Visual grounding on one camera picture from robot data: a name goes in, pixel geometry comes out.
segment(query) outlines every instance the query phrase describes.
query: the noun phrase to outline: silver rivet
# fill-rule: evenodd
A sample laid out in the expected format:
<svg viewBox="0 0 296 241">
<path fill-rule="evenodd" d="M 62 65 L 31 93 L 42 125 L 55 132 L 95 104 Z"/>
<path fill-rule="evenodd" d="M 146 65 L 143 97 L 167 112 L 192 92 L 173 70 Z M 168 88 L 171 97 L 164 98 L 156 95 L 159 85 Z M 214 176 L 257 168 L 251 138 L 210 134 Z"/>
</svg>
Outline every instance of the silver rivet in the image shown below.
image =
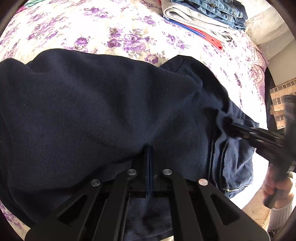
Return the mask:
<svg viewBox="0 0 296 241">
<path fill-rule="evenodd" d="M 92 181 L 91 181 L 91 185 L 93 186 L 93 187 L 97 187 L 97 186 L 99 186 L 101 184 L 101 181 L 99 180 L 99 179 L 93 179 Z"/>
<path fill-rule="evenodd" d="M 201 185 L 201 186 L 206 186 L 206 185 L 208 185 L 208 183 L 209 182 L 206 179 L 203 179 L 203 178 L 198 180 L 198 184 Z"/>
<path fill-rule="evenodd" d="M 166 176 L 169 176 L 169 175 L 171 175 L 172 173 L 173 173 L 173 172 L 172 172 L 171 169 L 164 169 L 164 170 L 163 170 L 163 174 L 166 175 Z"/>
<path fill-rule="evenodd" d="M 130 175 L 130 176 L 134 176 L 134 175 L 136 175 L 137 174 L 137 171 L 135 170 L 135 169 L 129 169 L 128 170 L 128 175 Z"/>
</svg>

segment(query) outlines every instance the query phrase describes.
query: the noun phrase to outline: floral bedspread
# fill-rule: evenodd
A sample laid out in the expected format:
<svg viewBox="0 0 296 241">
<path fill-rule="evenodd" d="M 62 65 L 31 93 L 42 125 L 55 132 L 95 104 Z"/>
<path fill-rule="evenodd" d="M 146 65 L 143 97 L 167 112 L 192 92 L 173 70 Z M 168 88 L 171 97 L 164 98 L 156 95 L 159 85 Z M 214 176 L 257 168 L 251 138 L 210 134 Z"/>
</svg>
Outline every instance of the floral bedspread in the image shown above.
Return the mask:
<svg viewBox="0 0 296 241">
<path fill-rule="evenodd" d="M 238 31 L 220 51 L 166 21 L 158 0 L 45 0 L 12 18 L 0 38 L 0 61 L 15 58 L 28 63 L 52 48 L 124 56 L 156 66 L 179 54 L 192 56 L 214 73 L 243 112 L 266 128 L 266 62 L 243 31 Z M 263 179 L 257 178 L 254 170 L 259 187 Z M 249 199 L 240 200 L 241 207 L 259 187 Z M 0 209 L 24 238 L 29 228 L 1 202 Z"/>
</svg>

